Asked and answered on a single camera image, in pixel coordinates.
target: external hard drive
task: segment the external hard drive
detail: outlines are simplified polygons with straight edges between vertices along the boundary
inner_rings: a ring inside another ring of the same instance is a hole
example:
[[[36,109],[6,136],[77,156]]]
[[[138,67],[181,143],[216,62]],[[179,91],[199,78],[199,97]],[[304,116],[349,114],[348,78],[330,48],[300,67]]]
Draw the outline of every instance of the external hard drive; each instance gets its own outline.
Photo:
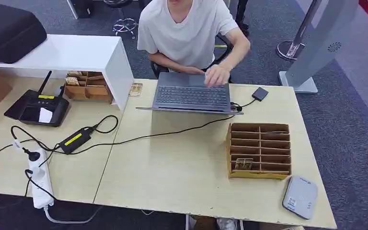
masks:
[[[292,176],[284,195],[283,207],[304,219],[311,219],[317,194],[317,186],[314,182],[299,176]]]

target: yellow label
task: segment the yellow label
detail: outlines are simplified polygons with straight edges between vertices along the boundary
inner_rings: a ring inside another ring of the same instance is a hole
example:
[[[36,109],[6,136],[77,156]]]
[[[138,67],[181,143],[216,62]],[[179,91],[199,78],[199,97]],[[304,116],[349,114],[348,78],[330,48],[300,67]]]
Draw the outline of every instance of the yellow label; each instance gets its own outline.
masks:
[[[67,141],[64,145],[67,146],[67,145],[71,144],[71,142],[75,141],[76,139],[78,139],[81,136],[82,136],[81,133],[75,135],[75,137],[71,138],[71,140]]]
[[[43,98],[43,99],[54,99],[54,96],[49,96],[49,95],[39,95],[39,98]]]

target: black router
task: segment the black router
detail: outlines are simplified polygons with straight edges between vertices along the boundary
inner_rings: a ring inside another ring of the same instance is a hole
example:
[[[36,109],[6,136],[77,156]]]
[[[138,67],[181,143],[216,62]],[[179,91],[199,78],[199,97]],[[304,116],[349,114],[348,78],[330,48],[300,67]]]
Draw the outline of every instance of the black router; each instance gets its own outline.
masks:
[[[69,102],[63,98],[64,86],[58,96],[42,95],[50,78],[47,74],[39,91],[28,90],[5,113],[5,116],[19,120],[25,124],[58,127],[64,120]]]

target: man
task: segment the man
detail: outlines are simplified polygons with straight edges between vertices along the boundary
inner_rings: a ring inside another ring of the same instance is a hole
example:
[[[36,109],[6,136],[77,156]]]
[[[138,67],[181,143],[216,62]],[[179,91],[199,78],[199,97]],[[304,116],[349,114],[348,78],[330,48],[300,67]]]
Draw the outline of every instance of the man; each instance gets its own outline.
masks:
[[[215,58],[218,33],[233,50],[204,73]],[[249,40],[223,0],[153,0],[140,15],[138,50],[146,50],[150,60],[169,69],[205,74],[208,87],[226,83],[249,49]]]

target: gray laptop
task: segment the gray laptop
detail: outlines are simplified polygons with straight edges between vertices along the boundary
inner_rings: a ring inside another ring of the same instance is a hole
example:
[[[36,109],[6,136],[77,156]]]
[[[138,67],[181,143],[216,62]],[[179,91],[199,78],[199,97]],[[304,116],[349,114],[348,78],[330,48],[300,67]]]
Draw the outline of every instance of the gray laptop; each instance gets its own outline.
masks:
[[[207,88],[205,76],[160,73],[152,107],[137,109],[213,114],[243,114],[230,109],[229,85]]]

